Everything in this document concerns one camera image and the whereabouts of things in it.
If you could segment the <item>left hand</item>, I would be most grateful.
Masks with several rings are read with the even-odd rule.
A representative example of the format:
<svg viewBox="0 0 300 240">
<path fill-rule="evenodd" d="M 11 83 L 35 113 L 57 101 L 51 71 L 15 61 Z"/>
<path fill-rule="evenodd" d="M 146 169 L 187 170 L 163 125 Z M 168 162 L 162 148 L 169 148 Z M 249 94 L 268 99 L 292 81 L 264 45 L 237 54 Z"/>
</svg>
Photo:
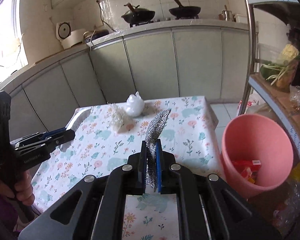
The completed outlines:
<svg viewBox="0 0 300 240">
<path fill-rule="evenodd" d="M 0 195 L 6 198 L 14 198 L 21 201 L 26 206 L 31 206 L 34 203 L 35 196 L 31 184 L 32 177 L 30 171 L 23 172 L 22 178 L 15 184 L 14 189 L 16 194 L 2 181 L 0 181 Z"/>
</svg>

